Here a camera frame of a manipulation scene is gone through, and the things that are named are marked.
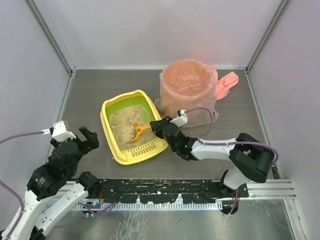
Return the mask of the yellow green litter box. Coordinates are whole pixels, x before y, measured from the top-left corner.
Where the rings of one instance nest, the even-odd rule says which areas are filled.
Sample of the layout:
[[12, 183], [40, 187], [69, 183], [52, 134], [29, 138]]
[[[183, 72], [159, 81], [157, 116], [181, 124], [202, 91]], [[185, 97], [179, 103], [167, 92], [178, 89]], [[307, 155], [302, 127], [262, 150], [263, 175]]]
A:
[[104, 101], [100, 119], [113, 158], [119, 164], [132, 165], [148, 160], [168, 147], [165, 140], [151, 131], [149, 123], [161, 117], [142, 90]]

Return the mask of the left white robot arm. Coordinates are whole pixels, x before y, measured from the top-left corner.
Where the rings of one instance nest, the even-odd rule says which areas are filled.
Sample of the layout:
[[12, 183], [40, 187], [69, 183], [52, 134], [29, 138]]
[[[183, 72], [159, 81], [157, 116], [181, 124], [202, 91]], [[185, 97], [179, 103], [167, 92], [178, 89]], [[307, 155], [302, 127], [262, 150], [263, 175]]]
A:
[[2, 240], [43, 240], [56, 223], [77, 203], [99, 191], [99, 180], [89, 171], [82, 172], [71, 189], [61, 197], [51, 210], [43, 211], [46, 204], [57, 195], [78, 169], [81, 158], [99, 147], [98, 134], [80, 127], [85, 137], [82, 141], [65, 127], [30, 132], [26, 135], [51, 134], [54, 150], [48, 162], [35, 169], [26, 185], [24, 197], [20, 197], [4, 182], [1, 186], [13, 194], [20, 207], [8, 227], [0, 232]]

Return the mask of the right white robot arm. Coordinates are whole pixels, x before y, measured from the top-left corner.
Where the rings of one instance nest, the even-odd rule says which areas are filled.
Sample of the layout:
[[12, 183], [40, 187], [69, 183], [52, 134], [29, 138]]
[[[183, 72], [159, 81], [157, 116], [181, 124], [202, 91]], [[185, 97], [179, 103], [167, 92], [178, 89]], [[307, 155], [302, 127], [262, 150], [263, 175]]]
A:
[[271, 167], [278, 161], [279, 153], [247, 133], [228, 140], [204, 140], [183, 134], [176, 119], [166, 117], [151, 121], [152, 132], [165, 140], [171, 150], [186, 161], [215, 159], [231, 161], [234, 168], [226, 170], [219, 182], [224, 196], [232, 196], [249, 181], [265, 183]]

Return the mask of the orange litter scoop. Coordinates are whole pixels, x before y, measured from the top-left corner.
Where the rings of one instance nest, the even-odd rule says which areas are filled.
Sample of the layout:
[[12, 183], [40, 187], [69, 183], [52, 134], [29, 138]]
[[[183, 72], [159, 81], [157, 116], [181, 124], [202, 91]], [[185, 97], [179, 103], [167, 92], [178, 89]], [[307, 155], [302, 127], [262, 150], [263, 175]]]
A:
[[129, 140], [127, 143], [137, 142], [140, 139], [141, 134], [143, 132], [145, 132], [148, 129], [151, 129], [150, 124], [140, 125], [139, 123], [132, 123], [131, 125], [134, 127], [134, 135], [133, 135], [133, 138]]

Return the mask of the bin with pink bag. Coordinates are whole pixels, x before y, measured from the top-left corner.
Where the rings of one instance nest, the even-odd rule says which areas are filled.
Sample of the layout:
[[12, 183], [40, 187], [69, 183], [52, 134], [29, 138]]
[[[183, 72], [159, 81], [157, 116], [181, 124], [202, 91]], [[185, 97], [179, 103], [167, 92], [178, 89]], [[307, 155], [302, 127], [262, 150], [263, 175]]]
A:
[[159, 75], [160, 98], [155, 106], [163, 116], [175, 118], [178, 110], [199, 109], [187, 114], [185, 128], [214, 123], [219, 114], [216, 78], [209, 65], [195, 59], [182, 59], [169, 64]]

